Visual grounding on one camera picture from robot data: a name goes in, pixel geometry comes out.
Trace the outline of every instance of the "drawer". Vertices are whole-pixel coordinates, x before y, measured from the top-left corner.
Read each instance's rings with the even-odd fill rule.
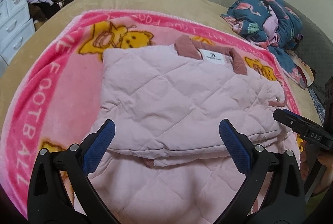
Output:
[[[6,0],[8,15],[11,16],[18,8],[27,3],[27,0]]]
[[[0,0],[0,24],[8,18],[6,0]]]
[[[1,56],[9,64],[18,50],[35,33],[34,22],[32,19],[27,21],[18,32],[6,41],[6,47],[1,52]]]
[[[3,58],[0,56],[0,78],[4,74],[5,70],[7,68],[7,63],[3,60]]]
[[[22,25],[30,19],[28,4],[17,9],[12,16],[9,16],[5,23],[0,27],[0,52],[2,42],[11,37]]]

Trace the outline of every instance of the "folded bedding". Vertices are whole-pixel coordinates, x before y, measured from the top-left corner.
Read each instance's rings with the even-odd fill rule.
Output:
[[[285,50],[294,48],[302,40],[302,21],[283,0],[238,0],[221,15],[233,31],[249,42],[275,55],[285,74],[302,88],[307,83],[303,70],[298,68]]]
[[[90,132],[111,119],[116,134],[89,179],[122,223],[218,217],[244,179],[219,135],[222,119],[273,151],[296,146],[292,131],[273,119],[286,105],[281,84],[246,66],[233,48],[184,35],[174,45],[108,49],[103,65]],[[82,212],[77,199],[74,206]]]

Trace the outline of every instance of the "white tag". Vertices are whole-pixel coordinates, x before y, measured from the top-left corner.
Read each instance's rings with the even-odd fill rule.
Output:
[[[204,49],[198,49],[198,51],[201,53],[205,61],[225,65],[224,56],[221,53]]]

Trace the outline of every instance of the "finger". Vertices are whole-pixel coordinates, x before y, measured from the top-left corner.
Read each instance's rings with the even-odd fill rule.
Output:
[[[299,159],[301,160],[301,163],[304,163],[306,161],[306,150],[303,150],[301,152]]]
[[[333,182],[333,169],[327,168],[326,172],[324,173],[323,178],[320,181],[320,184],[314,190],[314,194],[319,194],[325,191]]]
[[[333,154],[331,152],[321,152],[318,161],[328,169],[333,169]]]
[[[302,180],[305,181],[306,177],[308,177],[309,174],[309,165],[306,162],[301,163],[299,165],[299,169],[301,171]]]
[[[303,148],[305,148],[307,144],[308,144],[307,141],[302,141],[299,145],[301,145]]]

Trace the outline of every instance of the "mattress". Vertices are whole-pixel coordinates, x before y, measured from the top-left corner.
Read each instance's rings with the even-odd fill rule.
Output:
[[[227,8],[207,0],[75,0],[48,20],[19,50],[0,79],[0,127],[21,80],[42,51],[81,12],[94,9],[152,10],[186,18],[235,36],[220,14]],[[289,81],[300,111],[308,119],[320,123],[319,116],[308,90]]]

